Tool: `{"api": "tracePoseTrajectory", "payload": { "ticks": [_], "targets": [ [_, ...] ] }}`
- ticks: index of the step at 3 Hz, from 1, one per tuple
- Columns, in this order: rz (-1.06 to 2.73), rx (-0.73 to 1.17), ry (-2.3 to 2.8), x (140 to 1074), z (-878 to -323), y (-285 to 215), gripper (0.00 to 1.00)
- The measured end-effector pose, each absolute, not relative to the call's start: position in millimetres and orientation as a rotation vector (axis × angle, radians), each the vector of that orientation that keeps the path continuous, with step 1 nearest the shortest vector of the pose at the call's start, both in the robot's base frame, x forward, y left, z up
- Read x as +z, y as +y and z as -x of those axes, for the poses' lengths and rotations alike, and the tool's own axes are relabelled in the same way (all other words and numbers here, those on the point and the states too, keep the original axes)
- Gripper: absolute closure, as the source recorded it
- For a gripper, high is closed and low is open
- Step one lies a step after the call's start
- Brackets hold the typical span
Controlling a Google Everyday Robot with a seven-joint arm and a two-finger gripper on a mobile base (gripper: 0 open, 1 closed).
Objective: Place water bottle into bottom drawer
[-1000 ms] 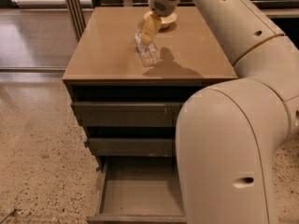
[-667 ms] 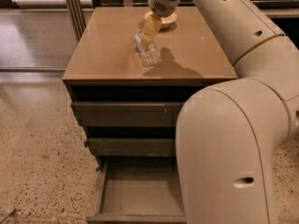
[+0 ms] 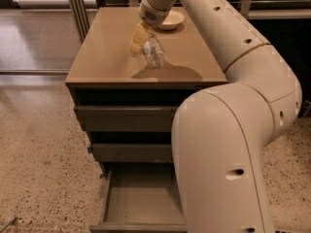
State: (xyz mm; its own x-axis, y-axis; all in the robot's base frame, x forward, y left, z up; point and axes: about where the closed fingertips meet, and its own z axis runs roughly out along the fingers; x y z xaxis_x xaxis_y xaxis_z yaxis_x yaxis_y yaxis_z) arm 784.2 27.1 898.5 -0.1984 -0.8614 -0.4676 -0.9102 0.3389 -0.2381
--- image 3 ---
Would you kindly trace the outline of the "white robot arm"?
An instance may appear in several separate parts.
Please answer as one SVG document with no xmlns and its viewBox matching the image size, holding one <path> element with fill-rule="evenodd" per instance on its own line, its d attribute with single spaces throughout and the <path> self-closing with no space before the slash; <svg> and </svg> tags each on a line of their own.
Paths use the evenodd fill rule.
<svg viewBox="0 0 311 233">
<path fill-rule="evenodd" d="M 260 153 L 295 121 L 302 91 L 280 53 L 226 0 L 142 0 L 130 49 L 180 1 L 227 82 L 176 111 L 172 154 L 188 233 L 274 233 Z"/>
</svg>

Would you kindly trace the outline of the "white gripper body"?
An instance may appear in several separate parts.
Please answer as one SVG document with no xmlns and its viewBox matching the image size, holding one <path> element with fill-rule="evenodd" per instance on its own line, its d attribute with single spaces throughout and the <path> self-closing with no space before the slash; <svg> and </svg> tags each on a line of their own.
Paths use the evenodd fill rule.
<svg viewBox="0 0 311 233">
<path fill-rule="evenodd" d="M 139 6 L 139 17 L 151 27 L 158 27 L 167 18 L 169 12 L 154 8 L 148 0 L 142 0 Z"/>
</svg>

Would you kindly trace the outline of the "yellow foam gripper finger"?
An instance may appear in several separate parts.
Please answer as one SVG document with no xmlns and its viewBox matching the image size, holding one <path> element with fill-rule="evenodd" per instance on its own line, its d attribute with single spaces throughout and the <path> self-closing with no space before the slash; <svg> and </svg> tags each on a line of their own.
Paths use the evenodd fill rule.
<svg viewBox="0 0 311 233">
<path fill-rule="evenodd" d="M 146 41 L 151 37 L 152 31 L 150 26 L 145 22 L 139 22 L 133 32 L 132 40 L 129 45 L 129 51 L 132 55 L 136 55 L 144 46 Z"/>
</svg>

